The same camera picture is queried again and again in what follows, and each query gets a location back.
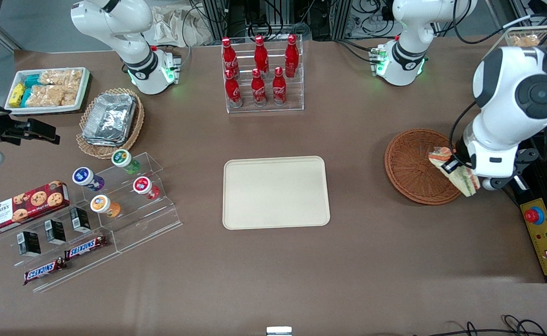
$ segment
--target robotic arm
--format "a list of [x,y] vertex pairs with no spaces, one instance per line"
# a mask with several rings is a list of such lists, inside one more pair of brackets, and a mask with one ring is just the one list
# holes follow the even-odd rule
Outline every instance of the robotic arm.
[[452,172],[470,162],[474,174],[488,178],[485,189],[499,189],[512,179],[525,189],[519,175],[538,153],[519,151],[518,145],[547,127],[547,47],[495,49],[476,68],[473,94],[481,113],[443,168]]
[[[477,0],[457,3],[457,20],[466,17],[476,7]],[[420,74],[423,59],[433,41],[431,22],[449,22],[454,17],[453,0],[394,0],[392,13],[401,24],[399,40],[380,44],[374,49],[378,62],[376,75],[387,83],[404,86]]]
[[141,92],[157,94],[175,81],[171,53],[152,50],[142,36],[151,28],[151,9],[143,0],[84,0],[70,10],[75,27],[109,45],[128,66]]

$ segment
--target small black box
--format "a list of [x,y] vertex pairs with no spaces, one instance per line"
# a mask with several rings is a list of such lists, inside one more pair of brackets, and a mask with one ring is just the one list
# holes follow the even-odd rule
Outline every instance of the small black box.
[[52,221],[51,219],[45,221],[45,236],[48,242],[52,244],[64,244],[66,243],[66,234],[64,233],[64,225],[60,222]]
[[70,209],[70,219],[72,219],[72,228],[78,232],[89,232],[89,218],[86,215],[86,211],[81,208]]
[[16,235],[16,242],[18,243],[18,251],[20,255],[35,257],[36,255],[41,254],[39,238],[34,232],[20,232]]

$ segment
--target brown woven basket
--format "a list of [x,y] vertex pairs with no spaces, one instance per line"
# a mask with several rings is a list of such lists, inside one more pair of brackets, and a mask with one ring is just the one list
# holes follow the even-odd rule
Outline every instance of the brown woven basket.
[[387,146],[387,176],[400,193],[414,202],[440,205],[452,202],[460,191],[429,161],[433,147],[447,147],[446,136],[426,128],[401,132]]
[[[136,93],[132,92],[129,89],[109,89],[103,93],[111,93],[111,94],[130,94],[137,100],[137,108],[134,112],[134,120],[131,124],[131,131],[130,136],[128,137],[128,140],[122,147],[110,147],[110,146],[96,146],[91,145],[87,143],[83,139],[83,134],[77,134],[76,136],[76,142],[79,144],[79,148],[84,153],[97,157],[99,159],[107,160],[111,159],[111,155],[117,151],[118,149],[130,149],[134,142],[138,138],[138,134],[141,132],[141,127],[143,127],[143,119],[145,119],[145,109],[143,108],[143,104],[141,103],[141,100],[137,96]],[[95,105],[95,101],[97,100],[97,97],[93,99],[93,101],[87,106],[85,109],[85,113],[83,113],[83,116],[81,117],[81,122],[79,123],[79,126],[81,126],[81,131],[85,128],[86,122],[89,119],[89,113],[93,109],[93,106]]]

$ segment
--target brown table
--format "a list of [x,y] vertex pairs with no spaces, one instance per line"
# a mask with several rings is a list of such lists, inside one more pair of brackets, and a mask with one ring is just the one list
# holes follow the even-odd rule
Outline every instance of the brown table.
[[[291,325],[297,336],[424,335],[457,329],[448,321],[503,327],[507,313],[547,329],[547,285],[503,193],[421,206],[384,172],[385,148],[399,132],[449,131],[489,47],[437,38],[420,78],[392,87],[339,45],[310,42],[305,111],[274,117],[226,114],[219,47],[193,50],[180,85],[141,96],[145,125],[133,147],[163,165],[184,225],[44,294],[20,286],[22,274],[2,262],[13,251],[0,249],[0,334],[237,336]],[[91,96],[133,88],[113,52],[15,57],[18,69],[87,67]],[[58,127],[59,146],[0,143],[0,200],[69,181],[81,165],[110,165],[77,148],[79,118],[40,118]],[[325,160],[330,223],[226,230],[224,164],[294,155]]]

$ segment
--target clear acrylic stand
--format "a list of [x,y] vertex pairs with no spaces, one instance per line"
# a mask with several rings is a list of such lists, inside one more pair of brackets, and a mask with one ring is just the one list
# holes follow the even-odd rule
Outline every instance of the clear acrylic stand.
[[[100,191],[93,192],[83,187],[82,200],[75,202],[71,199],[70,206],[67,208],[0,234],[0,243],[7,245],[9,249],[14,251],[14,257],[11,261],[14,267],[22,272],[21,274],[48,264],[58,257],[64,258],[64,251],[101,234],[105,234],[107,237],[109,245],[73,258],[67,262],[68,267],[66,269],[53,272],[28,283],[27,286],[32,287],[33,292],[45,292],[72,277],[80,275],[182,225],[172,200],[167,197],[163,189],[163,183],[156,174],[163,168],[147,153],[137,155],[135,159],[141,164],[141,170],[137,174],[129,175],[122,168],[115,166],[102,172],[96,172],[96,175],[105,180],[105,185]],[[159,187],[160,194],[158,198],[149,200],[132,190],[132,183],[139,176],[147,176],[154,185]],[[121,210],[117,217],[109,218],[105,214],[97,214],[90,210],[89,202],[93,196],[98,194],[105,194],[109,196],[112,202],[120,204]],[[73,230],[70,209],[74,207],[87,212],[90,232],[81,233]],[[66,243],[55,245],[47,242],[44,223],[48,219],[62,223],[66,234]],[[36,257],[19,255],[16,236],[23,231],[35,232],[38,235],[41,245],[40,255]]]
[[[230,107],[230,99],[227,94],[224,93],[226,98],[226,109],[228,113],[236,112],[265,112],[265,111],[290,111],[290,110],[303,110],[305,109],[305,51],[303,48],[303,37],[297,35],[296,46],[298,48],[298,68],[296,69],[296,75],[294,78],[286,79],[286,104],[283,106],[277,106],[273,102],[273,70],[277,66],[281,66],[285,69],[286,64],[286,47],[288,46],[288,36],[278,35],[271,40],[265,42],[265,48],[269,54],[269,76],[263,78],[265,82],[265,94],[267,94],[267,105],[257,106],[252,100],[252,70],[255,68],[255,43],[249,37],[230,38],[232,47],[236,52],[238,58],[238,66],[240,68],[240,76],[237,79],[240,87],[240,94],[243,100],[243,104],[239,108]],[[222,58],[222,69],[225,70],[224,60]]]

